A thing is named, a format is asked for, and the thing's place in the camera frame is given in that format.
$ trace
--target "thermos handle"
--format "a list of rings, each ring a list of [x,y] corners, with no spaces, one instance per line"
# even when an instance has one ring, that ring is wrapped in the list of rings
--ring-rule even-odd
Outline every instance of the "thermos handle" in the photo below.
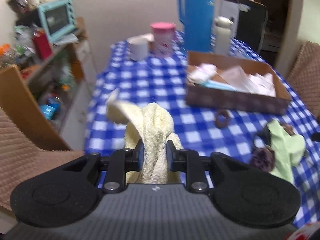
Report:
[[[184,12],[182,11],[182,2],[178,0],[178,7],[179,7],[179,20],[183,24],[184,22]]]

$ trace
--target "pink container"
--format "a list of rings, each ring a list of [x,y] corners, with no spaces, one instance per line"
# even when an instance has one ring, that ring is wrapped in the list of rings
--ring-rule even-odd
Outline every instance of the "pink container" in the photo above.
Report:
[[[175,37],[176,25],[174,23],[152,23],[154,36],[154,54],[156,57],[171,57],[173,54],[172,40]]]

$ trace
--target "green cloth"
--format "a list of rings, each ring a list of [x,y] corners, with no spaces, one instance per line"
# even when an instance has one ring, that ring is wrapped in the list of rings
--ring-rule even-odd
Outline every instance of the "green cloth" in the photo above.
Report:
[[[306,142],[300,134],[290,136],[277,120],[268,123],[271,147],[275,151],[276,165],[270,172],[293,184],[292,166],[297,166],[304,154]]]

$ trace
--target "chair backrest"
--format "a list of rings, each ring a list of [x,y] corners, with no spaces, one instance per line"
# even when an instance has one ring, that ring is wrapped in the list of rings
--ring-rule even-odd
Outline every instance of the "chair backrest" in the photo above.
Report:
[[[11,210],[10,194],[19,183],[82,155],[36,147],[0,107],[0,206]]]
[[[240,10],[236,39],[245,42],[255,52],[260,53],[268,11],[260,3],[250,0],[222,0],[245,5],[248,10]]]
[[[320,46],[306,41],[287,81],[298,93],[308,110],[320,116]]]

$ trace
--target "gray gripper base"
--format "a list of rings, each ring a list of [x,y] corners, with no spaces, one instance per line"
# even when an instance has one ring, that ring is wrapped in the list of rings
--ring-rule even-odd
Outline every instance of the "gray gripper base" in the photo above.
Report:
[[[105,195],[84,219],[58,228],[16,225],[4,240],[283,240],[292,225],[252,229],[223,217],[206,195],[182,184],[129,184]]]

